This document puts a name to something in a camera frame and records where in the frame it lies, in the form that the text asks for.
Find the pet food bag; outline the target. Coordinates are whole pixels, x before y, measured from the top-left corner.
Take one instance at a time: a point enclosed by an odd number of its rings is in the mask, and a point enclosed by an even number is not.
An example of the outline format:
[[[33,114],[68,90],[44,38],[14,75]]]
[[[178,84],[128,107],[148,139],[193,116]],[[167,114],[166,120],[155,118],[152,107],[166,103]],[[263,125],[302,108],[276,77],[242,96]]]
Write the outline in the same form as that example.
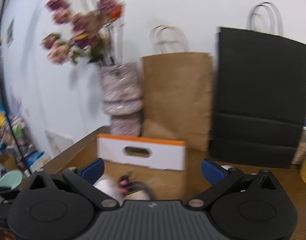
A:
[[[42,168],[46,163],[50,161],[50,157],[44,151],[33,151],[25,158],[28,168],[33,173],[34,171]]]

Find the black paper bag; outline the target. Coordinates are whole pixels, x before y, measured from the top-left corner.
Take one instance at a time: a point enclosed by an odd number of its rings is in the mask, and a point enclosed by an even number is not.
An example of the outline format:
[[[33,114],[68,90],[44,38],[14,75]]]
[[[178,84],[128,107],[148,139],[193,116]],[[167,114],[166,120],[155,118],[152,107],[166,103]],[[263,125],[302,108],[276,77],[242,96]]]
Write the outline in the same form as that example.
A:
[[[283,36],[270,2],[252,7],[246,29],[221,27],[210,156],[287,168],[306,118],[306,44]]]

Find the pink speckled vase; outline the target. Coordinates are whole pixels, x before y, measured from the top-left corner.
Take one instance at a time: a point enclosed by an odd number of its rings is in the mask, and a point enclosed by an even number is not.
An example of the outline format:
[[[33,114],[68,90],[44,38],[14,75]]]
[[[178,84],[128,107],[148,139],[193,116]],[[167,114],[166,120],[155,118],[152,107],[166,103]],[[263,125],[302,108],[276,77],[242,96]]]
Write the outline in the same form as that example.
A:
[[[100,68],[103,109],[110,116],[110,133],[138,137],[142,130],[144,92],[136,62]]]

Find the white wall charger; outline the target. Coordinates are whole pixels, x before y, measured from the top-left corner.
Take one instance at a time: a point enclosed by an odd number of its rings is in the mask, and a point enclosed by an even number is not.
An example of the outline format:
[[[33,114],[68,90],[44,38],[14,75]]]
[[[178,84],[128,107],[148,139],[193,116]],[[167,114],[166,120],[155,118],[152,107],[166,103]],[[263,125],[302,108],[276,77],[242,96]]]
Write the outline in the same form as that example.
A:
[[[125,200],[151,200],[151,196],[144,190],[131,191],[125,194]]]

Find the orange cardboard box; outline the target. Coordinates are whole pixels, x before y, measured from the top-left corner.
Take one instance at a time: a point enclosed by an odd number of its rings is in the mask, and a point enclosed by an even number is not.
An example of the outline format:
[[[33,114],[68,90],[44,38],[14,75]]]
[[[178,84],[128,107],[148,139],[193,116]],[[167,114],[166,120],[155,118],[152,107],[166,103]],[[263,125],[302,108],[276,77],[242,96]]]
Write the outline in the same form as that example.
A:
[[[46,163],[43,168],[49,174],[56,174],[71,166],[84,167],[96,158],[104,160],[104,173],[114,180],[131,172],[131,178],[148,185],[157,200],[184,197],[184,141],[105,133],[88,135]]]

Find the dried pink rose bouquet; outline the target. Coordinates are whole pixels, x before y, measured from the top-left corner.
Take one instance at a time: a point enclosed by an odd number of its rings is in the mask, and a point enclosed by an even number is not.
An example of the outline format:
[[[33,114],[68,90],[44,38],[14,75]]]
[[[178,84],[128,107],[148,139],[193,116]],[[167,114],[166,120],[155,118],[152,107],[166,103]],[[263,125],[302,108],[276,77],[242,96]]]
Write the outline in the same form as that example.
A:
[[[41,41],[53,64],[85,57],[89,63],[122,62],[125,3],[121,0],[49,0],[46,7],[56,25],[71,26],[71,37],[50,33]]]

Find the cluttered metal shelf rack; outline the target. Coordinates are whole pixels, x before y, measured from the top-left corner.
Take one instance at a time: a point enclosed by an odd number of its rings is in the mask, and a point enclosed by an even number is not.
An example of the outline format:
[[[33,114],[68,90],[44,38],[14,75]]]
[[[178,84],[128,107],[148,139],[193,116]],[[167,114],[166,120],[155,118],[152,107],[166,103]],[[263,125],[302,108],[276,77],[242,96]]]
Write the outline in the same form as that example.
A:
[[[21,117],[12,116],[8,122],[0,112],[0,157],[9,153],[17,161],[21,161],[34,148],[28,127]]]

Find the brown paper bag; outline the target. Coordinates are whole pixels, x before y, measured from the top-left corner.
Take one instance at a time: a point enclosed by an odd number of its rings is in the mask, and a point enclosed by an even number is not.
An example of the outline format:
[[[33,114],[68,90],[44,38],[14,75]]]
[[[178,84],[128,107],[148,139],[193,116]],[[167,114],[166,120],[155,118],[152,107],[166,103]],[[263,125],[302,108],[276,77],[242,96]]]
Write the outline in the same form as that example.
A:
[[[177,27],[158,25],[150,32],[159,54],[142,58],[143,136],[185,141],[189,149],[208,147],[212,108],[212,57],[191,52]]]

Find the mint green bucket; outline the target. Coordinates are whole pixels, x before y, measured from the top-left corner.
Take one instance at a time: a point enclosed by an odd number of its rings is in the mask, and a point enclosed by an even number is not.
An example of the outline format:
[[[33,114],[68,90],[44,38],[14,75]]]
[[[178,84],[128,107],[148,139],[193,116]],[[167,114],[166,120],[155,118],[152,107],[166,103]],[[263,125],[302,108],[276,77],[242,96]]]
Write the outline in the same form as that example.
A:
[[[0,178],[0,187],[9,187],[13,190],[21,184],[22,179],[23,173],[20,170],[12,170]]]

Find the clear lidded food jar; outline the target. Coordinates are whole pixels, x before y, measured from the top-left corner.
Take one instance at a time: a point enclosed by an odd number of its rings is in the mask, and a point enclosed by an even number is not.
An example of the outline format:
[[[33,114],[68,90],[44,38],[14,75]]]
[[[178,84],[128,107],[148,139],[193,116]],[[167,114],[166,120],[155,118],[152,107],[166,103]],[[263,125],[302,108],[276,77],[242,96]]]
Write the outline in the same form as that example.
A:
[[[306,156],[306,119],[296,153],[292,160],[292,165],[301,165],[305,156]]]

